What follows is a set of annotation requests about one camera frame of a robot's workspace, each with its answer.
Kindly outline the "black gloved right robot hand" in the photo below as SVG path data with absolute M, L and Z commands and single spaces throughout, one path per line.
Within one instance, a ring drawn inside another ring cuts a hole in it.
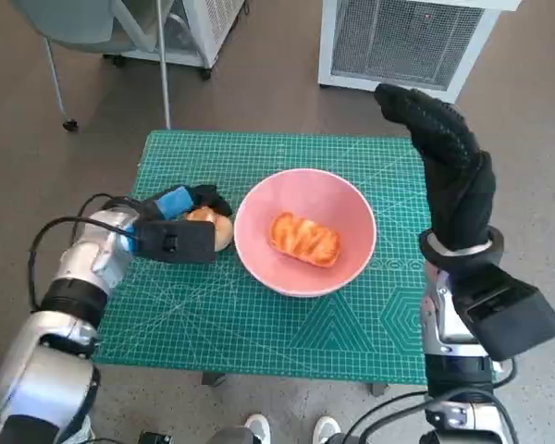
M 458 252 L 489 242 L 496 179 L 465 118 L 450 104 L 416 89 L 382 83 L 375 98 L 383 117 L 404 126 L 424 163 L 431 228 Z

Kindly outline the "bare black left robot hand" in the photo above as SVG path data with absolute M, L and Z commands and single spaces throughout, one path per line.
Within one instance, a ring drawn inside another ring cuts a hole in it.
M 202 207 L 222 216 L 233 214 L 230 204 L 213 184 L 178 185 L 141 201 L 142 214 L 153 220 L 174 219 Z

